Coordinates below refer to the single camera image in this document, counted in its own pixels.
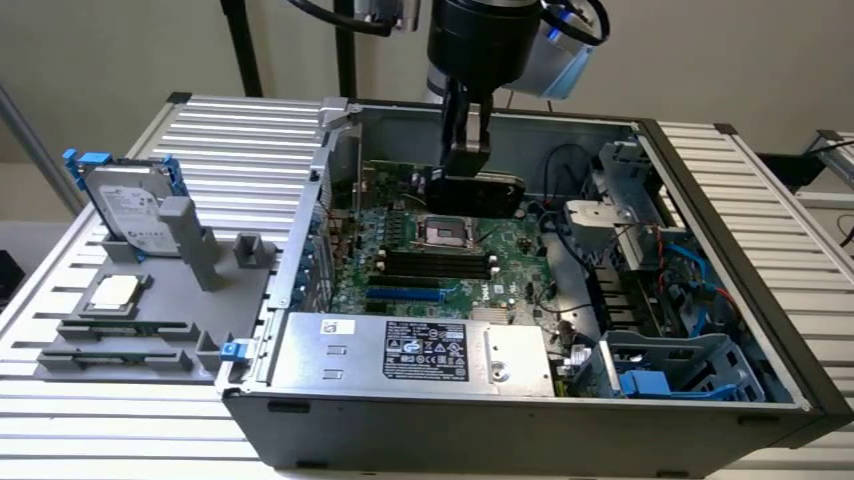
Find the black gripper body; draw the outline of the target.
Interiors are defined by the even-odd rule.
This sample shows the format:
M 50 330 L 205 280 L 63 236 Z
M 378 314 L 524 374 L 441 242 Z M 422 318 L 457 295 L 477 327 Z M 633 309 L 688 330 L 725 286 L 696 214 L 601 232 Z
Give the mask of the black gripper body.
M 436 1 L 432 64 L 476 94 L 490 94 L 524 73 L 538 32 L 536 1 Z

